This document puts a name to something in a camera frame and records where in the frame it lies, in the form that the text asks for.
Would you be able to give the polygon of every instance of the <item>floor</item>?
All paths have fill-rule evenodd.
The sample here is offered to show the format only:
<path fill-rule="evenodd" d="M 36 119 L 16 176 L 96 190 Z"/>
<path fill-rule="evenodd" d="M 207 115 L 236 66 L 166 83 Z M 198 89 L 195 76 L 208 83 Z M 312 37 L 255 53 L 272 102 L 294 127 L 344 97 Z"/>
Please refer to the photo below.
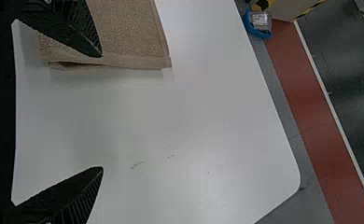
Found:
<path fill-rule="evenodd" d="M 364 18 L 353 0 L 329 1 L 299 25 L 364 175 Z"/>

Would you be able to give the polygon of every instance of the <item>beige carpet sample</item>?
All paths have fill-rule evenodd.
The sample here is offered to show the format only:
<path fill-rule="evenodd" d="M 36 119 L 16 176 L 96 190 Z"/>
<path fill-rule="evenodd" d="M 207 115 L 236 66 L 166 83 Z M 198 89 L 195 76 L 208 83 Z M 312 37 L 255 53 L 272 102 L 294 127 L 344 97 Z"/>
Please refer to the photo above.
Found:
<path fill-rule="evenodd" d="M 154 0 L 87 0 L 100 37 L 102 58 L 91 58 L 39 34 L 39 52 L 52 67 L 107 65 L 171 67 L 167 41 Z"/>

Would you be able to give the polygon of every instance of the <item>yellow object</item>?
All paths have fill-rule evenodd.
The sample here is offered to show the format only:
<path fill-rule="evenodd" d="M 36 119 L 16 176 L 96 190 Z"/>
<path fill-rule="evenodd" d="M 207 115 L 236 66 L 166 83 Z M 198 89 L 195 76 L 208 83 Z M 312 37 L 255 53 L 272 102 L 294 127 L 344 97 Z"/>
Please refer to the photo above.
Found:
<path fill-rule="evenodd" d="M 257 1 L 251 1 L 250 5 L 252 11 L 264 11 L 266 8 L 273 5 L 275 1 L 276 0 L 257 0 Z"/>
<path fill-rule="evenodd" d="M 302 14 L 300 14 L 295 20 L 299 19 L 300 17 L 304 16 L 305 14 L 311 12 L 314 8 L 316 8 L 317 6 L 321 5 L 322 3 L 324 3 L 327 0 L 320 0 L 319 2 L 317 2 L 315 5 L 313 5 L 312 7 L 307 8 Z"/>

